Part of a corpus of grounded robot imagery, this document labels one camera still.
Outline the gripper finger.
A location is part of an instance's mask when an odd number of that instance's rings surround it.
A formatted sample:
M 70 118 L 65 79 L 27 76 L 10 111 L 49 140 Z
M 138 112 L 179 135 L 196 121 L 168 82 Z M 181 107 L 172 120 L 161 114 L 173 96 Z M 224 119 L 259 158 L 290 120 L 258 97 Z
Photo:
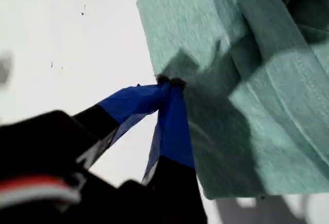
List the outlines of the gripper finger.
M 96 144 L 77 158 L 77 163 L 89 169 L 129 129 L 159 110 L 169 96 L 171 81 L 163 75 L 158 75 L 156 81 L 154 85 L 123 88 L 74 115 L 97 138 Z
M 186 83 L 179 78 L 157 82 L 169 84 L 170 90 L 158 110 L 142 183 L 154 194 L 157 223 L 207 223 L 183 97 Z

